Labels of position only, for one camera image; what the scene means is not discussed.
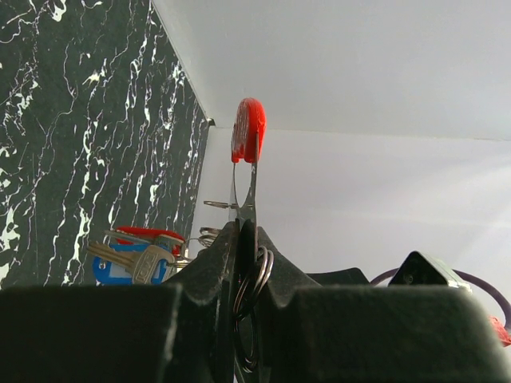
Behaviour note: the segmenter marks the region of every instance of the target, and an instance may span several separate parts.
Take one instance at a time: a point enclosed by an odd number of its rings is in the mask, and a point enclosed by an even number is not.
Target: black holder
[[[259,244],[275,261],[255,306],[259,363],[243,371],[232,306],[253,230],[228,223],[160,286],[2,291],[2,382],[231,383],[235,371],[239,383],[511,381],[497,336],[463,289],[376,288],[359,269],[307,275],[262,228]],[[242,323],[247,349],[249,329]]]

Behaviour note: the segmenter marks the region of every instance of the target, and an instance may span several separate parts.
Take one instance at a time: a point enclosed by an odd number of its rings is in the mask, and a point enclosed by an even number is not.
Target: red key tag
[[[263,104],[255,98],[245,98],[238,106],[236,121],[232,131],[231,161],[234,164],[245,160],[254,164],[259,160],[266,132],[266,113]]]
[[[179,239],[180,241],[184,242],[184,238],[181,235],[175,233],[174,231],[170,231],[170,230],[147,229],[145,227],[134,227],[134,226],[121,226],[121,227],[118,227],[117,230],[123,231],[124,233],[128,233],[131,235],[135,235],[137,237],[140,237],[142,239],[147,239],[150,241],[153,241],[154,239],[156,239],[156,237],[158,235],[167,235],[168,237]],[[124,244],[124,245],[133,244],[129,241],[124,241],[122,239],[118,239],[117,242],[119,244]],[[180,250],[181,250],[180,246],[174,245],[172,247],[172,253],[174,255],[179,255]]]

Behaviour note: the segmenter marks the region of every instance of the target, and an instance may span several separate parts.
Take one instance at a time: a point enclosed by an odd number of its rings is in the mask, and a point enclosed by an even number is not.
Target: metal ring
[[[199,233],[203,234],[211,234],[211,235],[218,235],[220,234],[220,229],[215,229],[214,227],[201,227],[199,229]]]
[[[218,207],[220,209],[236,209],[238,207],[235,203],[216,202],[216,201],[204,201],[204,205]]]
[[[215,242],[215,239],[216,239],[216,235],[207,234],[207,235],[201,235],[198,238],[198,241],[202,246],[210,247],[213,244],[213,242]]]
[[[273,262],[275,260],[275,256],[273,255],[273,251],[268,250],[266,247],[261,246],[259,248],[263,253],[257,258],[259,261],[263,258],[263,263],[259,268],[259,273],[257,275],[257,279],[253,282],[252,279],[256,274],[257,268],[254,266],[250,269],[250,271],[245,276],[244,280],[241,283],[240,289],[238,290],[238,294],[236,295],[236,299],[234,301],[234,316],[235,319],[240,321],[245,318],[250,309],[256,304],[261,291],[263,290],[266,282],[270,278],[271,269],[273,268]],[[251,293],[248,297],[245,296],[247,288],[251,285]]]
[[[273,268],[273,262],[275,260],[273,251],[268,250],[264,246],[261,246],[258,250],[262,251],[262,254],[257,258],[256,263],[252,265],[252,268],[242,281],[241,286],[238,289],[238,293],[236,294],[236,299],[232,309],[234,314],[234,346],[236,350],[236,357],[238,358],[238,362],[241,364],[243,370],[247,373],[254,372],[259,361],[257,323],[254,307],[263,287],[270,278],[271,269]],[[259,268],[257,278],[254,280],[257,272],[256,264],[261,258],[263,261]],[[250,287],[251,293],[248,298],[245,298],[245,293],[248,291],[248,287]],[[250,317],[252,328],[252,347],[250,355],[247,355],[245,352],[240,335],[240,322],[247,316]]]
[[[243,342],[241,341],[240,335],[240,322],[234,321],[234,347],[236,350],[236,357],[238,362],[241,364],[243,370],[247,373],[253,373],[256,370],[257,363],[259,361],[259,344],[258,344],[258,334],[257,334],[257,322],[256,322],[256,313],[254,310],[250,310],[250,323],[252,328],[252,347],[250,351],[250,355],[247,355],[245,352],[245,348],[243,346]]]

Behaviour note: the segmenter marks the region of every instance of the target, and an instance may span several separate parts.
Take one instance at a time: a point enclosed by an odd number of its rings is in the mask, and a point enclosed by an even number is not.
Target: key head
[[[163,259],[169,263],[175,261],[174,255],[165,249],[156,245],[148,246],[137,258],[133,267],[133,284],[149,284],[154,271]]]
[[[255,98],[245,98],[238,106],[231,139],[231,161],[245,160],[254,164],[259,160],[266,132],[266,113],[263,104]]]

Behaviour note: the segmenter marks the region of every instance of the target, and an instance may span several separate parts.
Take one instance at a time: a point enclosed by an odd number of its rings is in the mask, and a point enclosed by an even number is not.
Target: silver key
[[[155,245],[149,245],[142,253],[134,251],[115,251],[104,243],[91,243],[87,251],[105,261],[124,267],[131,275],[133,284],[149,284],[158,263],[165,259],[173,264],[174,256]]]

